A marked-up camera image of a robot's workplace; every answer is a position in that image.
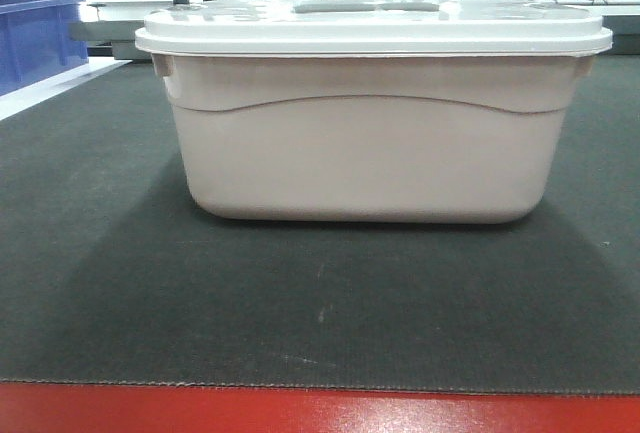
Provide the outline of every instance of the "white lid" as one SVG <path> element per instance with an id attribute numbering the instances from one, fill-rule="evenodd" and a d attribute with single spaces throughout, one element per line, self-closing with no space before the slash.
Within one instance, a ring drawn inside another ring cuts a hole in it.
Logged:
<path id="1" fill-rule="evenodd" d="M 197 56 L 585 56 L 602 17 L 527 0 L 222 0 L 145 18 L 136 46 Z"/>

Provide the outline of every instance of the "storage container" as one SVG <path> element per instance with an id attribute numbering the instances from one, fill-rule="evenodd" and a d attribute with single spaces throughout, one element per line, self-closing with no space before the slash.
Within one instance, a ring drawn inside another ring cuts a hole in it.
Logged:
<path id="1" fill-rule="evenodd" d="M 196 202 L 230 218 L 498 223 L 540 201 L 611 45 L 524 0 L 249 0 L 145 18 Z"/>
<path id="2" fill-rule="evenodd" d="M 70 38 L 83 0 L 0 0 L 0 95 L 87 63 Z"/>

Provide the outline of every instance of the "black mat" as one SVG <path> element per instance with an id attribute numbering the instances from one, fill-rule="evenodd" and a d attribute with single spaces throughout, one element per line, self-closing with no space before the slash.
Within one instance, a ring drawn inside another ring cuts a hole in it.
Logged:
<path id="1" fill-rule="evenodd" d="M 218 219 L 129 65 L 0 123 L 0 377 L 640 393 L 638 57 L 503 226 Z"/>

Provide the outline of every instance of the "blue bin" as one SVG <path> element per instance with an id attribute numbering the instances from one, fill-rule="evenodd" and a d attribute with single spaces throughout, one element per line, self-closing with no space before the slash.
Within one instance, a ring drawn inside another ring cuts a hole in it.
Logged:
<path id="1" fill-rule="evenodd" d="M 68 32 L 81 1 L 0 0 L 0 95 L 87 63 Z"/>

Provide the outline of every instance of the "blue box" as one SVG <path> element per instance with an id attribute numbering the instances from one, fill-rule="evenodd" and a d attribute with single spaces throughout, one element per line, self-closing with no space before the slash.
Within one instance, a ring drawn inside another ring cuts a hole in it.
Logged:
<path id="1" fill-rule="evenodd" d="M 81 1 L 0 0 L 0 95 L 87 63 L 68 32 Z"/>

